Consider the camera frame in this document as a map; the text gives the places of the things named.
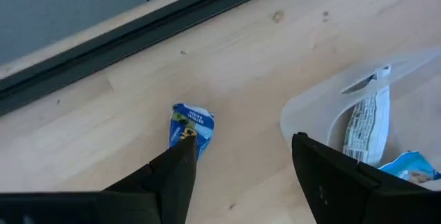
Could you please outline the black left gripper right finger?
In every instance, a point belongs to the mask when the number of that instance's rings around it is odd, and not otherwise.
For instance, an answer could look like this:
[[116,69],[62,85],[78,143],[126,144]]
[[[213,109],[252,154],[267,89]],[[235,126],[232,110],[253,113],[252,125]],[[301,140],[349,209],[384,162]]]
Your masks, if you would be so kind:
[[440,224],[440,192],[382,172],[303,132],[292,136],[294,169],[317,223]]

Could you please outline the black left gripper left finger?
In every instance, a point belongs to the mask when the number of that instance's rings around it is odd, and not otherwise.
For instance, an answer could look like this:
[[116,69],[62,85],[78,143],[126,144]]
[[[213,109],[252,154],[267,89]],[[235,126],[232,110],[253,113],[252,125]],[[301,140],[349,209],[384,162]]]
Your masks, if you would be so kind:
[[184,223],[196,178],[189,136],[101,191],[1,194],[2,223]]

